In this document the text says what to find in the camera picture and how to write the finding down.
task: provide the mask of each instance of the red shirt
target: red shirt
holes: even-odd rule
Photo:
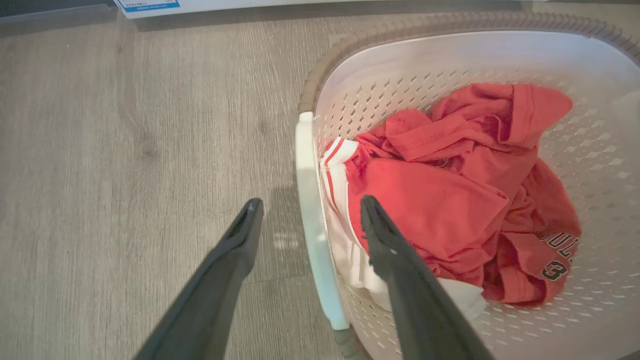
[[[360,199],[375,196],[438,277],[488,300],[539,304],[566,282],[575,210],[538,141],[572,107],[556,90],[473,84],[427,116],[400,111],[356,137],[345,162],[348,211],[368,250]]]

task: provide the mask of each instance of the laundry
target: laundry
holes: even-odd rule
[[[330,234],[339,270],[358,268],[352,281],[368,274],[360,225],[368,194],[437,277],[482,287],[488,300],[549,301],[564,287],[580,225],[538,142],[571,108],[557,90],[472,84],[428,116],[404,110],[355,141],[336,139],[321,173],[340,224]],[[350,244],[364,251],[354,257]]]
[[[333,169],[334,166],[344,166],[339,162],[339,159],[339,156],[334,156],[328,163],[331,172],[336,170],[335,173],[338,175],[344,174],[344,171]],[[346,192],[337,191],[334,195],[343,197],[346,196]],[[341,198],[337,203],[346,204],[347,202]],[[329,239],[332,242],[333,261],[338,273],[351,288],[365,288],[377,305],[391,312],[387,284],[374,272],[373,266],[369,264],[369,255],[356,240],[354,233],[344,219],[335,210],[326,214],[327,223],[330,225],[328,231]],[[486,309],[487,303],[482,296],[482,288],[457,280],[443,278],[438,278],[438,280],[467,320],[475,319]]]

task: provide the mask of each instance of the wooden floor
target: wooden floor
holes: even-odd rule
[[[0,26],[0,359],[130,358],[251,197],[266,216],[227,358],[340,359],[298,212],[307,72],[368,24],[521,6],[340,4],[139,22],[109,10]],[[638,5],[526,7],[640,36]]]

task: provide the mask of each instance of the laundry basket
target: laundry basket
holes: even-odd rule
[[[473,328],[497,359],[619,359],[640,350],[640,48],[598,20],[459,13],[382,24],[335,44],[308,76],[296,166],[323,311],[343,347],[401,359],[392,313],[346,286],[332,264],[319,157],[390,114],[428,111],[470,83],[555,88],[574,107],[541,139],[582,224],[564,292],[532,308],[490,303]]]

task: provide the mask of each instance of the printed number 3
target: printed number 3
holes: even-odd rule
[[[549,263],[549,265],[545,266],[545,268],[542,269],[542,276],[551,281],[556,281],[568,271],[569,270],[567,270],[566,266],[560,261],[553,260]]]

